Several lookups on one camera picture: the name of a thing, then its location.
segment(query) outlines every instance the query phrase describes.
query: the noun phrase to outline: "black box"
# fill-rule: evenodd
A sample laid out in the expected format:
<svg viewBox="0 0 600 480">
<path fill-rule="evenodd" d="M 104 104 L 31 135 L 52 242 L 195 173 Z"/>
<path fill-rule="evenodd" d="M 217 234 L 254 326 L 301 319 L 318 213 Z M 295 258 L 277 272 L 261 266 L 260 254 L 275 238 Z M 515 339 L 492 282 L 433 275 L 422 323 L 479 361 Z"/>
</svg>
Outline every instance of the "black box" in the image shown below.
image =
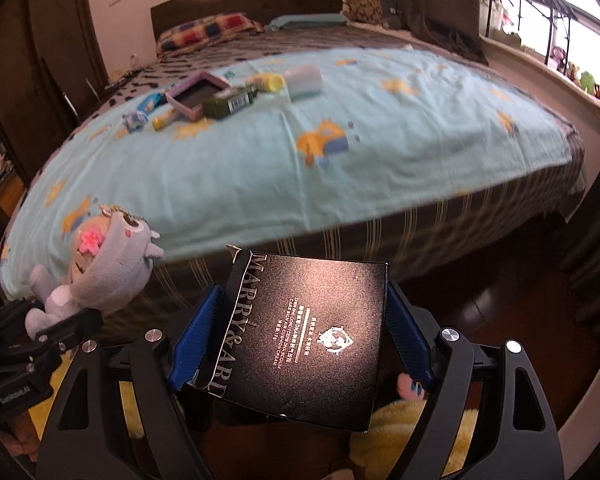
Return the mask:
<svg viewBox="0 0 600 480">
<path fill-rule="evenodd" d="M 373 409 L 386 264 L 239 251 L 195 385 L 349 431 Z"/>
</svg>

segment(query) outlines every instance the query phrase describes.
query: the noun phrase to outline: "wooden headboard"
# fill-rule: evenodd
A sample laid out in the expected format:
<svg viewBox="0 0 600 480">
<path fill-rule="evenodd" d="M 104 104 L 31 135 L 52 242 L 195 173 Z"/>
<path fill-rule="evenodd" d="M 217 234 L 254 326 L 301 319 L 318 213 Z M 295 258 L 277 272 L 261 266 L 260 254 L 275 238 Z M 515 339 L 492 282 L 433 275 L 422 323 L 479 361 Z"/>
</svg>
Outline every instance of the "wooden headboard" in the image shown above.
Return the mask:
<svg viewBox="0 0 600 480">
<path fill-rule="evenodd" d="M 171 27 L 221 12 L 244 12 L 248 18 L 267 25 L 283 14 L 340 12 L 342 0 L 169 0 L 151 8 L 154 36 Z"/>
</svg>

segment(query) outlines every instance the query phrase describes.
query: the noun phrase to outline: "bed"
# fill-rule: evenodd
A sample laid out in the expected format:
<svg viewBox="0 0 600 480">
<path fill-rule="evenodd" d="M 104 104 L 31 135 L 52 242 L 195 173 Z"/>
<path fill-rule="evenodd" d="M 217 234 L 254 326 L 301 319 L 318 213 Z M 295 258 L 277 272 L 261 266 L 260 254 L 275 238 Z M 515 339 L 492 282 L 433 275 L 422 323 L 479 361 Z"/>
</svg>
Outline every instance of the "bed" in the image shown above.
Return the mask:
<svg viewBox="0 0 600 480">
<path fill-rule="evenodd" d="M 277 11 L 276 0 L 172 0 L 152 17 L 157 38 L 209 12 L 240 9 L 265 21 L 333 12 L 339 2 L 283 0 Z M 147 91 L 195 70 L 239 82 L 306 62 L 324 76 L 314 100 L 259 97 L 226 122 L 120 135 L 120 115 Z M 309 164 L 297 139 L 321 128 L 345 137 L 346 153 Z M 556 207 L 583 157 L 565 119 L 487 68 L 437 49 L 347 26 L 245 34 L 147 67 L 72 134 L 11 219 L 0 294 L 30 294 L 35 263 L 61 276 L 71 225 L 100 204 L 145 216 L 166 251 L 139 297 L 106 320 L 107 343 L 160 326 L 208 283 L 224 282 L 232 266 L 225 244 L 386 261 L 402 280 Z"/>
</svg>

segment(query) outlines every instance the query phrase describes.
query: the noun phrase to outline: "barcode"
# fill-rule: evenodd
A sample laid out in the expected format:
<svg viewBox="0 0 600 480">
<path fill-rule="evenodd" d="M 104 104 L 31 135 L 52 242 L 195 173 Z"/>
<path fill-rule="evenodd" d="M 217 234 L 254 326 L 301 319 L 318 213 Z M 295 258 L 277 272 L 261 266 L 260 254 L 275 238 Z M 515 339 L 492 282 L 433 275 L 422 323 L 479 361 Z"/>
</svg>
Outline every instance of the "barcode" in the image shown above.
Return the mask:
<svg viewBox="0 0 600 480">
<path fill-rule="evenodd" d="M 249 96 L 247 94 L 238 95 L 238 97 L 234 97 L 233 99 L 229 99 L 229 113 L 232 114 L 236 110 L 240 108 L 244 108 L 249 104 Z"/>
</svg>

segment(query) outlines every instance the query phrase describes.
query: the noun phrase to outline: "brown curtain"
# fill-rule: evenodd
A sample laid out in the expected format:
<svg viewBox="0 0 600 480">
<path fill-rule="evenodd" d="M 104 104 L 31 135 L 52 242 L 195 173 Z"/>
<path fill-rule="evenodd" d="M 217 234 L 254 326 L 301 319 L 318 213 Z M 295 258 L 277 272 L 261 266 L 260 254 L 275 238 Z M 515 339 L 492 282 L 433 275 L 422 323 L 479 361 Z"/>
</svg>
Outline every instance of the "brown curtain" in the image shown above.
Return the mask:
<svg viewBox="0 0 600 480">
<path fill-rule="evenodd" d="M 479 0 L 395 0 L 400 19 L 416 38 L 467 59 L 487 63 L 480 47 Z"/>
<path fill-rule="evenodd" d="M 594 331 L 600 332 L 600 173 L 560 234 L 557 247 L 571 291 L 587 303 L 576 319 L 592 322 Z"/>
</svg>

